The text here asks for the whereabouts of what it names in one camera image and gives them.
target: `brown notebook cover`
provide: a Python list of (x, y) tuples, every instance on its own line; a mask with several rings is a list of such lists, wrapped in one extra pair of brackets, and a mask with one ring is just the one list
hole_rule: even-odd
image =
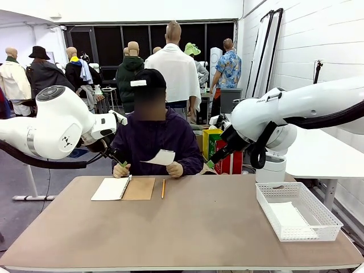
[(150, 200), (155, 178), (132, 177), (122, 200)]

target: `blue floral shirt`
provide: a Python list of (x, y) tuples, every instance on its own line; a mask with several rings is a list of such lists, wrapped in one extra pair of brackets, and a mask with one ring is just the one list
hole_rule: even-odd
[(217, 62), (216, 70), (221, 72), (216, 88), (236, 88), (241, 76), (241, 59), (233, 51), (227, 51)]

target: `black jacket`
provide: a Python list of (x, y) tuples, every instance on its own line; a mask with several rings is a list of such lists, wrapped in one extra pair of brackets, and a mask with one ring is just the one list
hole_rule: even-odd
[(66, 86), (75, 91), (62, 70), (49, 61), (33, 61), (30, 67), (27, 67), (26, 75), (32, 88), (32, 98), (35, 98), (44, 88), (52, 85)]
[(134, 93), (130, 87), (130, 81), (141, 70), (144, 69), (144, 60), (137, 56), (125, 56), (116, 73), (116, 84), (120, 92), (124, 111), (134, 111)]
[[(65, 69), (66, 70), (65, 74), (67, 79), (75, 87), (76, 90), (78, 90), (82, 85), (88, 85), (87, 81), (83, 81), (83, 79), (80, 78), (81, 69), (82, 65), (77, 65), (72, 63), (68, 63)], [(100, 74), (97, 73), (97, 71), (90, 66), (89, 69), (93, 84), (101, 84)]]

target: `pencil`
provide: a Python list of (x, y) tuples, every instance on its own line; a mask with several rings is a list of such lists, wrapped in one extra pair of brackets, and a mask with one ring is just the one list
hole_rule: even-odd
[(163, 187), (162, 187), (162, 199), (164, 198), (164, 189), (166, 188), (166, 180), (163, 179)]

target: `bald mannequin head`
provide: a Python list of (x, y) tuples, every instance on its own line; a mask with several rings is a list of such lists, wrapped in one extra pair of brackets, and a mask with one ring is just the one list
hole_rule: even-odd
[(230, 38), (224, 40), (224, 49), (226, 51), (232, 50), (233, 46), (234, 46), (233, 41)]
[(155, 47), (155, 48), (153, 48), (153, 54), (156, 54), (161, 49), (162, 49), (161, 47)]
[(67, 53), (68, 59), (71, 59), (73, 56), (77, 56), (77, 49), (75, 47), (68, 47), (66, 49), (66, 53)]
[(127, 49), (129, 50), (130, 56), (139, 55), (139, 44), (137, 42), (128, 42)]
[(17, 59), (18, 57), (18, 51), (13, 47), (6, 48), (5, 52), (8, 57), (13, 57), (14, 59)]
[(129, 56), (129, 49), (127, 47), (123, 50), (124, 56)]
[(176, 21), (170, 21), (166, 28), (166, 43), (177, 44), (181, 39), (181, 26)]

